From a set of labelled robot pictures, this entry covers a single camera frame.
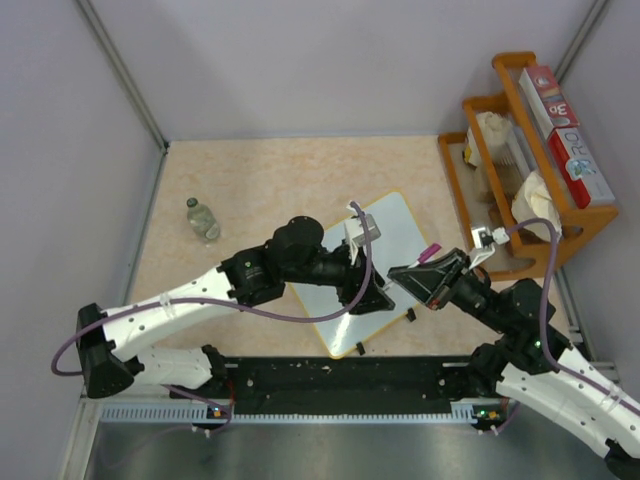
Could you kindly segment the purple-capped whiteboard marker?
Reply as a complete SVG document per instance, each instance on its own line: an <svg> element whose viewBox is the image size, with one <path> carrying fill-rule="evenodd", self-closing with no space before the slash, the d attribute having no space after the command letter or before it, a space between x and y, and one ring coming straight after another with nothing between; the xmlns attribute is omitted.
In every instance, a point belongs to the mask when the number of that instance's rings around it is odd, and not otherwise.
<svg viewBox="0 0 640 480"><path fill-rule="evenodd" d="M431 244L424 251L421 252L421 254L413 263L407 265L407 268L415 268L415 267L421 266L422 264L430 260L440 250L441 250L441 245L439 243ZM392 280L391 277L389 277L389 281L384 285L383 289L387 291L391 289L394 285L395 285L395 281Z"/></svg>

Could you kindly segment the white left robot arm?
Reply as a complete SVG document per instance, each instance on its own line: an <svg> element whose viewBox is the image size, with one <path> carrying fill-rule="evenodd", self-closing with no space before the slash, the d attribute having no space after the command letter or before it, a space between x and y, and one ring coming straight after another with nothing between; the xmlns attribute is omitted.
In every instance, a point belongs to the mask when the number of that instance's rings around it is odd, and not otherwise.
<svg viewBox="0 0 640 480"><path fill-rule="evenodd" d="M147 301L102 309L92 303L77 315L76 351L86 394L101 399L132 386L171 385L216 396L226 387L224 357L211 345L188 350L157 347L187 327L232 310L256 312L283 296L289 283L332 287L336 317L391 311L394 301L372 263L375 223L352 217L342 243L323 246L324 229L298 216L264 244L242 250L201 277Z"/></svg>

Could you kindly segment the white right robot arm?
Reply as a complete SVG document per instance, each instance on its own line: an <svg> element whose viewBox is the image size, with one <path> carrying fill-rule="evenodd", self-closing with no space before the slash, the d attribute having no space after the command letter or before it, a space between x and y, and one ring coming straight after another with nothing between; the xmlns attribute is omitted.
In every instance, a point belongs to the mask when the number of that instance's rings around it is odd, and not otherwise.
<svg viewBox="0 0 640 480"><path fill-rule="evenodd" d="M464 383L479 396L508 397L580 439L619 479L639 476L639 404L608 381L549 321L548 295L532 279L496 291L459 249L389 278L427 308L453 305L499 334L477 347Z"/></svg>

